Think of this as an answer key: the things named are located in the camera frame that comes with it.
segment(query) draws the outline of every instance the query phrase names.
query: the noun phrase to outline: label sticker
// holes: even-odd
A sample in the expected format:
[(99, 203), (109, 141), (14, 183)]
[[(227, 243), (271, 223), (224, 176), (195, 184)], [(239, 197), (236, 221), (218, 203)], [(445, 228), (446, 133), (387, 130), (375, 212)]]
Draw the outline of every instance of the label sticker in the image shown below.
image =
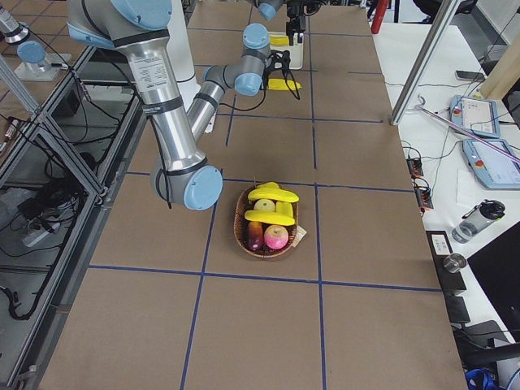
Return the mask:
[(431, 242), (435, 248), (435, 253), (438, 255), (449, 255), (448, 243), (442, 234), (432, 234)]
[(171, 84), (162, 55), (129, 61), (139, 92), (149, 92)]

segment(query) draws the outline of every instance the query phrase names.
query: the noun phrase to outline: tablet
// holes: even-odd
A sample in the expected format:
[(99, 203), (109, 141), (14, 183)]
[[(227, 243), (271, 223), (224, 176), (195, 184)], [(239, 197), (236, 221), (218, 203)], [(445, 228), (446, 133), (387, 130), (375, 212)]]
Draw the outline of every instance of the tablet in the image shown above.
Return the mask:
[[(506, 140), (489, 143), (515, 155)], [(476, 140), (464, 140), (462, 151), (477, 179), (488, 189), (520, 189), (520, 166)]]
[(482, 138), (500, 138), (501, 127), (493, 100), (455, 95), (449, 105), (451, 120)]

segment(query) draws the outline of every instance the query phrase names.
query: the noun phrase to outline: chair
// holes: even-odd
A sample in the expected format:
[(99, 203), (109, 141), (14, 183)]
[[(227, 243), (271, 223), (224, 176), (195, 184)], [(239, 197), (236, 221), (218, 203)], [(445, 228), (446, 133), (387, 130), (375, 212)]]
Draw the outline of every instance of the chair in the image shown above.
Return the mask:
[[(470, 14), (475, 8), (478, 0), (462, 0), (459, 4), (455, 14)], [(433, 19), (436, 17), (439, 11), (442, 0), (414, 0), (415, 5), (423, 14), (428, 17), (422, 22), (425, 24), (432, 24)]]

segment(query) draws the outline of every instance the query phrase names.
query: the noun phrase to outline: metal frame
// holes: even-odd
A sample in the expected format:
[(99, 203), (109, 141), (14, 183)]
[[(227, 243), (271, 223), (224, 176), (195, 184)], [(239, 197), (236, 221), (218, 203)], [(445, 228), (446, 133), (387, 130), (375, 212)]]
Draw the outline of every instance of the metal frame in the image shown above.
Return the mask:
[(398, 125), (405, 114), (406, 108), (410, 104), (410, 100), (415, 96), (419, 81), (423, 77), (427, 64), (430, 62), (432, 55), (435, 53), (436, 47), (439, 45), (444, 32), (448, 28), (458, 5), (461, 0), (443, 0), (440, 5), (439, 12), (435, 17), (433, 25), (430, 28), (424, 44), (419, 51), (418, 57), (415, 60), (414, 66), (405, 82), (405, 86), (397, 99), (396, 105), (392, 112), (390, 123)]

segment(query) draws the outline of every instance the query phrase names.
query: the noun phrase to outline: metal cup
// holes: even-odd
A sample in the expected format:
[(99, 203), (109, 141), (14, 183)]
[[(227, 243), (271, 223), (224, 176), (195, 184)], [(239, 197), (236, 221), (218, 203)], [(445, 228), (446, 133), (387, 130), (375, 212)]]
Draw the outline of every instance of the metal cup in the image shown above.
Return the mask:
[(459, 272), (462, 268), (467, 266), (467, 264), (468, 261), (466, 258), (459, 253), (450, 254), (442, 262), (444, 269), (452, 274)]

